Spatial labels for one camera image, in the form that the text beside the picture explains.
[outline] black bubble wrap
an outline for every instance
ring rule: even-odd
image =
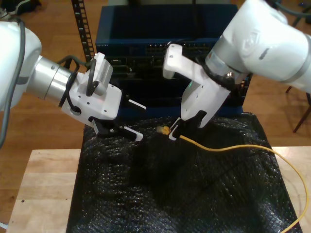
[[[142,142],[85,128],[67,233],[278,233],[297,219],[273,154],[207,152],[156,133],[174,121],[126,122]],[[252,114],[214,117],[186,136],[211,148],[270,147]]]

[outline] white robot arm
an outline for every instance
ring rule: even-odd
[[[22,49],[21,31],[17,23],[0,22],[0,110],[4,110],[9,98],[9,87]],[[74,73],[40,56],[41,48],[39,38],[25,29],[25,54],[11,107],[19,102],[24,92],[28,92],[56,103],[72,118],[93,127],[98,135],[122,135],[136,141],[143,138],[141,133],[115,121],[122,92],[109,83],[113,68],[103,54],[98,53],[91,61],[94,68],[83,74]],[[129,102],[144,108],[132,100]]]
[[[163,76],[178,72],[191,79],[181,104],[181,119],[170,139],[187,122],[204,127],[221,107],[233,84],[254,73],[311,93],[311,37],[288,25],[286,17],[264,0],[247,0],[205,60],[198,64],[170,44]]]

